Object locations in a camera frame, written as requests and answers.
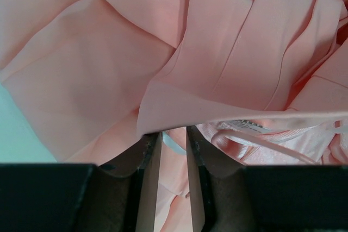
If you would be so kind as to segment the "pink wire hanger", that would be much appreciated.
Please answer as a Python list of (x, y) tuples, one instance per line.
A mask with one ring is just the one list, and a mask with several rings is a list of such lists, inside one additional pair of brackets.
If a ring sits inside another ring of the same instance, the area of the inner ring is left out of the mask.
[(318, 165), (319, 163), (314, 161), (313, 159), (311, 159), (310, 157), (299, 153), (298, 151), (292, 150), (290, 148), (287, 147), (283, 147), (280, 146), (278, 144), (269, 142), (267, 140), (264, 139), (259, 139), (258, 137), (240, 132), (240, 131), (235, 131), (232, 129), (222, 129), (219, 130), (213, 137), (211, 142), (215, 143), (218, 139), (221, 139), (223, 137), (228, 137), (231, 136), (233, 138), (238, 138), (244, 142), (248, 142), (251, 143), (252, 145), (257, 145), (257, 146), (261, 146), (261, 147), (265, 147), (268, 149), (271, 149), (273, 151), (277, 151), (280, 152), (282, 154), (285, 154), (287, 156), (290, 156), (292, 158), (295, 158), (305, 164), (310, 164), (310, 165)]

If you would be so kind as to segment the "pink pleated skirt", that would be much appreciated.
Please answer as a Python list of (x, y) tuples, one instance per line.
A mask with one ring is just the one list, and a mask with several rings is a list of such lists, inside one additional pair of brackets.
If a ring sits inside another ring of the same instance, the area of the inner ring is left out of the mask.
[[(198, 127), (347, 163), (347, 0), (1, 0), (1, 83), (59, 160)], [(239, 163), (299, 160), (231, 136)]]

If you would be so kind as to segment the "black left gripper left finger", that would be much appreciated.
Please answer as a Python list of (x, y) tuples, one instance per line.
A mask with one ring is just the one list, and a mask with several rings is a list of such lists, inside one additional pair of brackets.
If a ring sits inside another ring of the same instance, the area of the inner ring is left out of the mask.
[(146, 134), (100, 166), (113, 178), (108, 200), (119, 231), (154, 231), (159, 180), (159, 133)]

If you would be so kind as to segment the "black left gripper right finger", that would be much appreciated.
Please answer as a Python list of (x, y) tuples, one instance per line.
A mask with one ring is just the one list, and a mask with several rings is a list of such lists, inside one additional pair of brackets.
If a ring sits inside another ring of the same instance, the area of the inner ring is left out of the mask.
[(241, 164), (187, 127), (187, 160), (193, 231), (233, 231), (243, 200)]

